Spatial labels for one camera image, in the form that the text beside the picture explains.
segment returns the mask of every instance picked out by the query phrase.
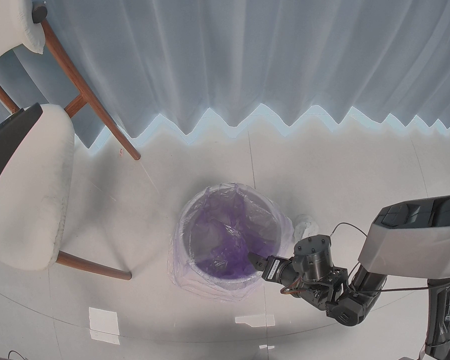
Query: crumpled plastic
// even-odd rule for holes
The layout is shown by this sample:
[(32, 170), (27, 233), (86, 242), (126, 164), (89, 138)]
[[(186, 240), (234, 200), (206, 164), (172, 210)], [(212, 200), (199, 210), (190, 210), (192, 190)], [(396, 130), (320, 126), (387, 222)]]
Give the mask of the crumpled plastic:
[(208, 187), (184, 207), (168, 258), (172, 282), (200, 297), (232, 302), (247, 297), (262, 272), (248, 261), (283, 255), (292, 222), (264, 195), (244, 184)]

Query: chair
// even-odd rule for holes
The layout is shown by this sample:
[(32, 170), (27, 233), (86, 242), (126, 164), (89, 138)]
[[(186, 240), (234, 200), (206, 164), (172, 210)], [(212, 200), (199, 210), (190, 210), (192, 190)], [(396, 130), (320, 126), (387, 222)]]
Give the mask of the chair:
[[(34, 7), (32, 0), (0, 0), (0, 56), (21, 44), (32, 52), (43, 54), (46, 45), (79, 92), (78, 96), (65, 107), (69, 117), (74, 116), (88, 103), (133, 159), (139, 160), (140, 153), (120, 131), (95, 93), (75, 68), (46, 20), (46, 15), (45, 5)], [(19, 110), (18, 105), (13, 102), (1, 86), (0, 101), (11, 113)]]
[[(109, 119), (105, 123), (109, 128), (113, 124), (115, 130), (118, 129), (66, 57), (46, 21), (42, 25), (32, 22), (32, 1), (0, 0), (0, 55), (20, 44), (37, 53), (47, 44), (54, 56), (59, 54), (57, 61), (67, 68), (64, 70), (69, 76), (74, 76), (80, 95), (65, 110), (59, 105), (42, 105), (42, 115), (0, 175), (0, 261), (23, 270), (44, 270), (56, 262), (130, 280), (130, 272), (60, 251), (72, 182), (75, 131), (70, 117), (89, 102), (102, 120)], [(0, 90), (0, 99), (12, 113), (19, 110), (3, 90)], [(128, 143), (114, 133), (122, 145), (126, 149), (127, 145), (131, 147), (127, 151), (136, 152), (118, 132)], [(140, 158), (138, 152), (134, 157)]]

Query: curtain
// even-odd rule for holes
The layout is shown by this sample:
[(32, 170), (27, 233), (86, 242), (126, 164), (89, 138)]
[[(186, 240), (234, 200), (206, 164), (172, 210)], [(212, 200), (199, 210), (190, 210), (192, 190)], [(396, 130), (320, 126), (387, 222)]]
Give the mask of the curtain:
[[(353, 106), (379, 123), (391, 113), (450, 127), (450, 0), (45, 1), (132, 138), (159, 113), (188, 134), (209, 107), (237, 126), (260, 103), (288, 125), (320, 105), (337, 123)], [(78, 95), (46, 49), (6, 53), (0, 84), (19, 107)], [(103, 128), (88, 106), (73, 123), (87, 146)]]

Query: white label sticker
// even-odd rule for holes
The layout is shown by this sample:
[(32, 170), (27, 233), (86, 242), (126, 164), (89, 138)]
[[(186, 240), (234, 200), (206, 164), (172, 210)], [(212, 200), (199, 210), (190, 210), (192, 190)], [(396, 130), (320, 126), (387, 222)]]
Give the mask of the white label sticker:
[(271, 271), (267, 276), (267, 279), (271, 280), (274, 277), (279, 264), (280, 264), (280, 260), (275, 260), (275, 262), (273, 263), (273, 267), (271, 268)]

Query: purple plastic bag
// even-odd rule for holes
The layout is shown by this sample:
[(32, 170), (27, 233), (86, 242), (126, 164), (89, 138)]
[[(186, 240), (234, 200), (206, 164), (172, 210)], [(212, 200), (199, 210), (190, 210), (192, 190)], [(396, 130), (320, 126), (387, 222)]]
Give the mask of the purple plastic bag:
[(292, 235), (290, 219), (253, 188), (236, 183), (209, 187), (182, 211), (168, 272), (174, 284), (199, 296), (240, 300), (261, 276), (248, 252), (280, 255)]

